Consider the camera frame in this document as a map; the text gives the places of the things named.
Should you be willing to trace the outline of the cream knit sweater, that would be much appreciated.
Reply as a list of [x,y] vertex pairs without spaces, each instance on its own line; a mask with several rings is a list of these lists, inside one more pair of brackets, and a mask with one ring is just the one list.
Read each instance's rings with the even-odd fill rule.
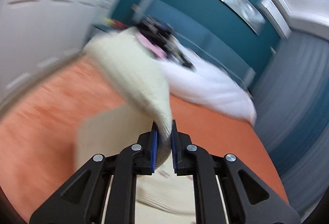
[[84,53],[100,79],[98,86],[110,87],[124,104],[83,122],[75,167],[96,153],[118,154],[156,124],[156,171],[137,178],[136,223],[194,223],[192,179],[176,176],[171,163],[172,113],[160,63],[142,45],[135,28],[97,35]]

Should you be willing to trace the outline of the pile of dark clothes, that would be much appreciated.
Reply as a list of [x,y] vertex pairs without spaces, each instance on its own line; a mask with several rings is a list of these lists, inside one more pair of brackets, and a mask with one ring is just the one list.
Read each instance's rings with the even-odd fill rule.
[[173,61],[184,68],[193,70],[194,65],[179,48],[180,42],[173,35],[173,28],[164,22],[147,16],[135,24],[144,46],[158,59]]

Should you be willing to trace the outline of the orange plush blanket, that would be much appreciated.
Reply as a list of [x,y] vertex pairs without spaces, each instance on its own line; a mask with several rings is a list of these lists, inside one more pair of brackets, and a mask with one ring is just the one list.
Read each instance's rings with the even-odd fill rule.
[[[25,221],[74,171],[81,123],[122,105],[121,97],[82,57],[24,95],[1,120],[1,187]],[[280,177],[248,122],[171,97],[179,131],[216,156],[235,154],[287,199]]]

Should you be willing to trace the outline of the white duvet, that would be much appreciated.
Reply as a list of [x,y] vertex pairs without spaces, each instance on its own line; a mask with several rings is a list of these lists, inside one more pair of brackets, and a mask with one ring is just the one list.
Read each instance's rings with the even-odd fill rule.
[[168,80],[170,93],[254,126],[257,113],[249,93],[222,69],[202,59],[194,51],[182,45],[178,47],[193,68],[185,68],[171,60],[156,60]]

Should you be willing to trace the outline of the grey blue curtain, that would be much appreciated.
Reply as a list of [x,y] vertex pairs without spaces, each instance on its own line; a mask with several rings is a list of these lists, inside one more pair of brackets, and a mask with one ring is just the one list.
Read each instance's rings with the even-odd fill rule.
[[303,215],[328,188],[328,41],[293,31],[251,92],[255,132]]

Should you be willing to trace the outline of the teal upholstered headboard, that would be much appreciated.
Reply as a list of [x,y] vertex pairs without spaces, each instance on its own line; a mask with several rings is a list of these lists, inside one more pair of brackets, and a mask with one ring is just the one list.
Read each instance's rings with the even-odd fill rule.
[[140,0],[132,5],[132,22],[138,23],[146,17],[155,18],[173,27],[173,35],[180,43],[192,49],[198,56],[225,70],[244,89],[248,89],[255,71],[231,47],[187,16],[161,0]]

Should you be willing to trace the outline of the dark bedside table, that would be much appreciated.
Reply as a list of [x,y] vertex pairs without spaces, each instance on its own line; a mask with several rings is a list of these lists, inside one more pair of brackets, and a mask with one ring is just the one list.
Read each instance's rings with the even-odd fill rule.
[[88,40],[91,40],[94,36],[102,33],[108,33],[113,31],[112,27],[109,27],[105,24],[92,24],[90,32],[88,34]]

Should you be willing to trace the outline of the white air conditioner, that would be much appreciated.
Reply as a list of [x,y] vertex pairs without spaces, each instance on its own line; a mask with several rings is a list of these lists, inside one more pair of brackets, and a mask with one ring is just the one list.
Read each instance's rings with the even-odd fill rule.
[[278,35],[282,39],[288,39],[292,31],[274,2],[272,2],[272,0],[260,0],[258,7],[269,20]]

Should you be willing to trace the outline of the white wardrobe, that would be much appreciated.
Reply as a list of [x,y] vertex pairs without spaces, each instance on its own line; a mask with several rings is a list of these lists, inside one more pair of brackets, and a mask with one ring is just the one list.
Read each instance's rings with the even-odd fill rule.
[[1,0],[1,102],[81,52],[118,0]]

